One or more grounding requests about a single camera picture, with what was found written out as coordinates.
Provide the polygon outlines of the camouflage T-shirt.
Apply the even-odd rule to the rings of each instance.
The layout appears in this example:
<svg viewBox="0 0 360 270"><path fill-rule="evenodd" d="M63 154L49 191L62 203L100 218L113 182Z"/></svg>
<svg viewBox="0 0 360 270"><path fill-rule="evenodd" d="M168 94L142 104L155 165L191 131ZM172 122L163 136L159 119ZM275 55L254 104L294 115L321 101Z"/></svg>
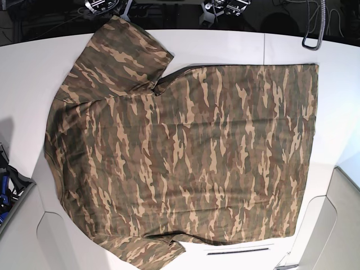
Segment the camouflage T-shirt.
<svg viewBox="0 0 360 270"><path fill-rule="evenodd" d="M315 134L318 65L191 66L117 16L52 102L44 155L57 197L93 242L161 269L184 242L295 233Z"/></svg>

